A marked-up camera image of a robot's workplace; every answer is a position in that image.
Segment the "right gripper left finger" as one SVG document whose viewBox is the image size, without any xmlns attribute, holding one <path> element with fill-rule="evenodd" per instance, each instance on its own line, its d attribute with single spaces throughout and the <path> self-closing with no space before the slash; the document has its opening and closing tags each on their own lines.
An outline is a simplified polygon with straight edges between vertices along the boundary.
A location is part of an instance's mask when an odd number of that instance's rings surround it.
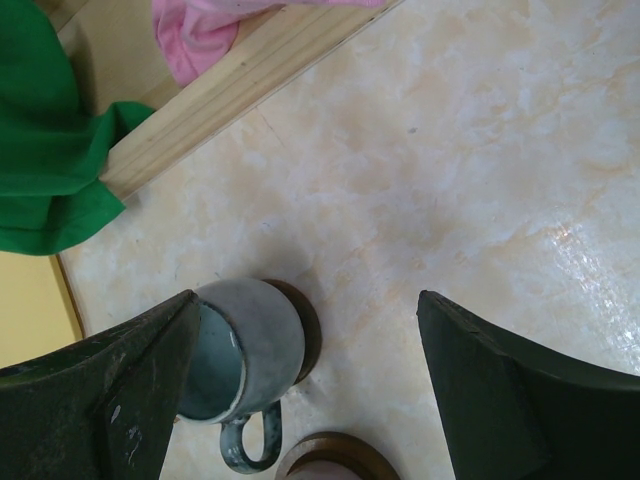
<svg viewBox="0 0 640 480">
<path fill-rule="evenodd" d="M 199 332 L 183 291 L 1 371 L 4 479 L 156 479 Z"/>
</svg>

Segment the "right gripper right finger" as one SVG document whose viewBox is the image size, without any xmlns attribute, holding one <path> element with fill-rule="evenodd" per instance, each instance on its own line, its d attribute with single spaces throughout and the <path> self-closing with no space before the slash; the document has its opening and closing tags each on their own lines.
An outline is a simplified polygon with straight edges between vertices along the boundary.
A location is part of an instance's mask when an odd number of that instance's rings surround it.
<svg viewBox="0 0 640 480">
<path fill-rule="evenodd" d="M 458 479 L 636 479 L 639 379 L 500 328 L 434 291 L 417 318 Z"/>
</svg>

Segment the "large brown wooden coaster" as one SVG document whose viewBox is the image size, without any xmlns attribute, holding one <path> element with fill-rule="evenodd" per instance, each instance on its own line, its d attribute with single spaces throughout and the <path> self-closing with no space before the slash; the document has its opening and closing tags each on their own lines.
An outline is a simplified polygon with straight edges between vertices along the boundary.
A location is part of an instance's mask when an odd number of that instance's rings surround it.
<svg viewBox="0 0 640 480">
<path fill-rule="evenodd" d="M 319 432 L 299 441 L 283 457 L 275 479 L 286 476 L 296 467 L 314 460 L 339 463 L 362 479 L 400 480 L 391 463 L 367 442 L 340 432 Z"/>
</svg>

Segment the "dark speckled grey mug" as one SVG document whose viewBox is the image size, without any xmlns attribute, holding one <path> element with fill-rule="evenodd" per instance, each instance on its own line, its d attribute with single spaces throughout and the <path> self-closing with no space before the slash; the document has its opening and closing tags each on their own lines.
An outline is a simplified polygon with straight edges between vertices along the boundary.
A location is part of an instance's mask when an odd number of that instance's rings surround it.
<svg viewBox="0 0 640 480">
<path fill-rule="evenodd" d="M 305 336 L 292 302 L 257 279 L 197 289 L 200 328 L 178 407 L 221 427 L 220 452 L 240 474 L 272 467 L 282 448 L 281 399 L 300 374 Z"/>
</svg>

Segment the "dark walnut coaster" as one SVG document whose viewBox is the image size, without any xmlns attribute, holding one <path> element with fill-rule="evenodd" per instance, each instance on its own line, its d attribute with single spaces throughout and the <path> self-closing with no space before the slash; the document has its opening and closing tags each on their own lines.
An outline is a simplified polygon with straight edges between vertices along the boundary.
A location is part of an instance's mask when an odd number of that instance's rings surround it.
<svg viewBox="0 0 640 480">
<path fill-rule="evenodd" d="M 305 350 L 300 373 L 295 385 L 302 382 L 316 366 L 322 350 L 322 331 L 319 317 L 309 299 L 293 285 L 276 279 L 264 279 L 264 282 L 278 289 L 295 308 L 304 331 Z"/>
</svg>

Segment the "purple mug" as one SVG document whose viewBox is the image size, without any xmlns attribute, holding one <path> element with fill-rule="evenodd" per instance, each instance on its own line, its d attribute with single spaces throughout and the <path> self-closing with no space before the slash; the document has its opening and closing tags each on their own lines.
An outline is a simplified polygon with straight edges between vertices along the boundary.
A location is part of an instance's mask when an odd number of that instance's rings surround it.
<svg viewBox="0 0 640 480">
<path fill-rule="evenodd" d="M 314 460 L 296 467 L 286 476 L 287 480 L 361 480 L 349 468 L 331 461 Z"/>
</svg>

